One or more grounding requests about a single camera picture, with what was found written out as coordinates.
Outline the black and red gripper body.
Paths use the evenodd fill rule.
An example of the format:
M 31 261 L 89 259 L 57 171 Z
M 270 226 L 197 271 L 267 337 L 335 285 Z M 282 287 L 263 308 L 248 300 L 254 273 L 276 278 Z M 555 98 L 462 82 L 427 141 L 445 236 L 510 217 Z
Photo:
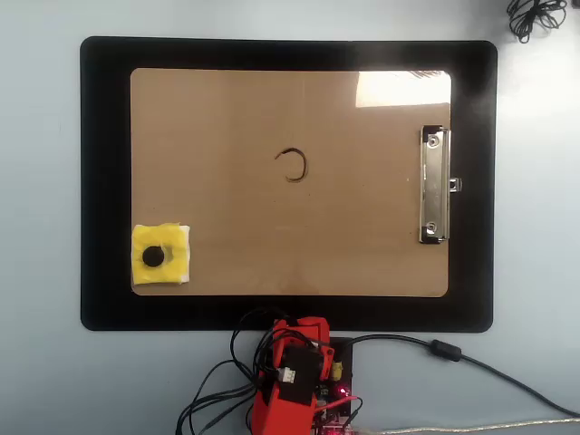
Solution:
M 287 345 L 275 351 L 277 397 L 281 401 L 311 404 L 317 386 L 330 374 L 334 349 Z

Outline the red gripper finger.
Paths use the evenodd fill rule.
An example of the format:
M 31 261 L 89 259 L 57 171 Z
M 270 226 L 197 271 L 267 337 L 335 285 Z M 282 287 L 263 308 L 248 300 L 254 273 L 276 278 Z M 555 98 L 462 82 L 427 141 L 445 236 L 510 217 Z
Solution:
M 304 338 L 298 338 L 297 344 L 302 347 L 329 347 L 330 327 L 323 317 L 308 316 L 297 320 L 296 331 Z
M 282 359 L 287 347 L 304 347 L 312 349 L 314 325 L 302 319 L 279 320 L 274 327 L 272 339 L 272 357 Z

